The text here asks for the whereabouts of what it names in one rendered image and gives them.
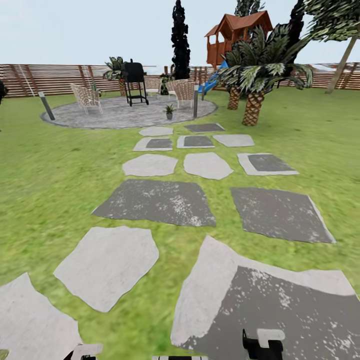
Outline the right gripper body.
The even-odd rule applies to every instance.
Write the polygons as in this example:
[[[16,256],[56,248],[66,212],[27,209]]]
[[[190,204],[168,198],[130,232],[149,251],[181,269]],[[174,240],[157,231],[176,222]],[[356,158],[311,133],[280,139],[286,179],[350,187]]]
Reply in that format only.
[[[268,340],[269,348],[262,348],[258,339],[248,338],[248,355],[252,360],[283,360],[280,344],[277,340]]]

